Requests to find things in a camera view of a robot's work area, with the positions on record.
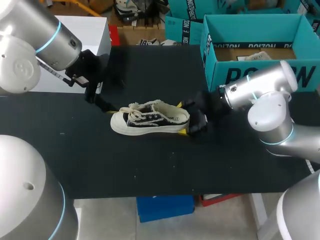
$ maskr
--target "blue led ring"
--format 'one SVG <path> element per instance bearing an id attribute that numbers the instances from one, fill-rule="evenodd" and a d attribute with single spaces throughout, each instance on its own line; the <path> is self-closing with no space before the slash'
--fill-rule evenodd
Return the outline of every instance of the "blue led ring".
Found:
<path id="1" fill-rule="evenodd" d="M 59 21 L 58 28 L 56 29 L 55 33 L 54 33 L 53 36 L 50 38 L 50 40 L 47 41 L 45 45 L 43 45 L 42 47 L 40 47 L 40 48 L 39 48 L 38 50 L 36 50 L 35 52 L 38 54 L 38 53 L 40 53 L 43 49 L 45 49 L 46 47 L 48 47 L 49 44 L 51 44 L 52 41 L 56 38 L 56 36 L 58 35 L 60 29 L 61 29 L 61 22 Z"/>
<path id="2" fill-rule="evenodd" d="M 262 141 L 261 139 L 260 139 L 260 141 L 263 142 L 264 144 L 267 144 L 267 145 L 279 145 L 279 144 L 282 144 L 282 143 L 284 143 L 285 141 L 287 141 L 287 140 L 291 137 L 291 135 L 292 135 L 293 132 L 294 132 L 294 125 L 292 125 L 292 130 L 291 130 L 289 136 L 287 136 L 287 137 L 286 137 L 284 140 L 282 140 L 282 141 L 279 141 L 279 142 L 276 142 L 276 143 L 268 143 L 268 142 Z"/>
<path id="3" fill-rule="evenodd" d="M 61 225 L 61 223 L 62 223 L 62 220 L 64 219 L 64 215 L 65 215 L 65 210 L 66 210 L 66 195 L 65 195 L 65 191 L 64 191 L 63 187 L 61 186 L 61 184 L 60 184 L 60 187 L 61 187 L 62 195 L 63 195 L 63 209 L 62 209 L 62 214 L 61 214 L 60 220 L 59 220 L 59 222 L 58 222 L 58 225 L 56 226 L 55 230 L 53 231 L 51 237 L 49 237 L 48 240 L 52 240 L 52 239 L 55 237 L 55 235 L 56 235 L 56 233 L 58 232 L 59 227 L 60 227 L 60 225 Z"/>
<path id="4" fill-rule="evenodd" d="M 246 80 L 247 80 L 248 82 L 250 82 L 250 77 L 249 77 L 249 75 L 246 76 Z M 258 99 L 257 96 L 256 96 L 256 94 L 255 94 L 254 92 L 252 92 L 252 96 L 253 96 L 253 98 L 254 98 L 255 100 Z"/>

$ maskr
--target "white floor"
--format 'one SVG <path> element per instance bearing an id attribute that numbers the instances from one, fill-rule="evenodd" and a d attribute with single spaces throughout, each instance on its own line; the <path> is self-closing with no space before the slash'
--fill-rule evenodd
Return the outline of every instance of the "white floor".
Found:
<path id="1" fill-rule="evenodd" d="M 262 195 L 267 214 L 280 195 Z M 139 222 L 135 197 L 82 199 L 74 205 L 81 208 L 78 240 L 257 240 L 247 195 L 207 207 L 197 204 L 193 214 L 145 223 Z"/>

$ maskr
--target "black tabletop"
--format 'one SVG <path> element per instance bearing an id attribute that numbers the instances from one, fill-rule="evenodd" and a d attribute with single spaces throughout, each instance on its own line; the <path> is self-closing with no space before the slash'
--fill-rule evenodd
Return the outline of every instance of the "black tabletop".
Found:
<path id="1" fill-rule="evenodd" d="M 198 46 L 113 47 L 103 97 L 116 107 L 161 99 L 176 105 L 206 88 Z M 0 97 L 0 133 L 32 144 L 71 198 L 281 192 L 310 174 L 303 159 L 269 154 L 247 113 L 225 117 L 193 139 L 125 136 L 111 114 L 82 94 L 29 92 Z M 295 93 L 297 124 L 320 125 L 316 93 Z"/>

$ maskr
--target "canvas sneaker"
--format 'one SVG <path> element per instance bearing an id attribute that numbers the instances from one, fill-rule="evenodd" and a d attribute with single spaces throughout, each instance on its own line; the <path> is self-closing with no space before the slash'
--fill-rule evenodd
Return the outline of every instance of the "canvas sneaker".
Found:
<path id="1" fill-rule="evenodd" d="M 189 113 L 161 100 L 132 103 L 120 108 L 111 118 L 111 128 L 123 135 L 178 133 L 189 125 Z"/>

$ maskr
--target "open shoe box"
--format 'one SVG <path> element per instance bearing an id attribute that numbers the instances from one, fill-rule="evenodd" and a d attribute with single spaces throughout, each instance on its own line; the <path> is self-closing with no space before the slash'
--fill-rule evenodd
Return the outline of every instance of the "open shoe box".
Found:
<path id="1" fill-rule="evenodd" d="M 287 60 L 298 92 L 312 92 L 320 82 L 320 41 L 299 14 L 206 15 L 200 51 L 208 89 Z M 265 51 L 272 60 L 239 61 Z"/>

